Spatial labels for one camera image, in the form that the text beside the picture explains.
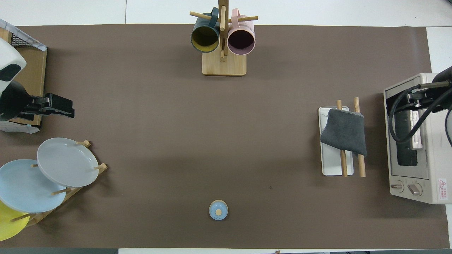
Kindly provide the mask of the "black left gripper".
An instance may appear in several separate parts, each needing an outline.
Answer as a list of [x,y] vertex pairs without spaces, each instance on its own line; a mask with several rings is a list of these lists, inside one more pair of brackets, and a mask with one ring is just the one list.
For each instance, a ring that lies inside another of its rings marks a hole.
[[62,115],[74,117],[73,101],[53,93],[32,98],[26,89],[12,80],[0,97],[0,120],[7,121],[17,117],[30,104],[30,111],[38,115]]

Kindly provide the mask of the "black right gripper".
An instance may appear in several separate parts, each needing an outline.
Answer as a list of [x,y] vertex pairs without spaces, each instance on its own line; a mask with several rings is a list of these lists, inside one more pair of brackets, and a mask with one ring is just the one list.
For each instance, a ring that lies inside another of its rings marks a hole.
[[446,92],[451,90],[451,73],[452,67],[448,67],[447,69],[441,71],[436,74],[433,83],[447,81],[448,85],[445,87],[435,87],[435,88],[427,88],[422,90],[421,92],[410,92],[408,94],[404,94],[403,92],[397,93],[395,95],[389,96],[386,98],[386,112],[387,115],[390,114],[391,108],[396,104],[397,98],[402,95],[402,99],[397,103],[394,108],[394,113],[397,114],[401,111],[418,111],[424,108],[427,108],[431,105],[434,106],[432,112],[436,113],[438,111],[442,111],[451,106],[451,93],[446,95]]

